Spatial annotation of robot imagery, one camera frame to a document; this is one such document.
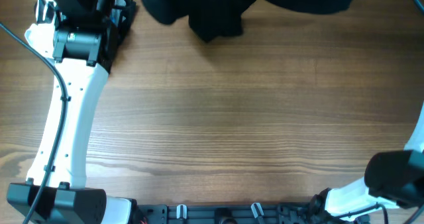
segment black cloth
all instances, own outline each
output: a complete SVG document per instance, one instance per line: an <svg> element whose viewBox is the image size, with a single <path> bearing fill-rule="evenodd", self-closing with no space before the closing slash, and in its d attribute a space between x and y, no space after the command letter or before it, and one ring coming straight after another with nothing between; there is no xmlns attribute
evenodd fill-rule
<svg viewBox="0 0 424 224"><path fill-rule="evenodd" d="M216 36L243 33L241 15L256 0L142 0L146 10L160 23L170 25L189 16L191 29L205 42ZM331 14L347 10L352 0L267 0L292 11Z"/></svg>

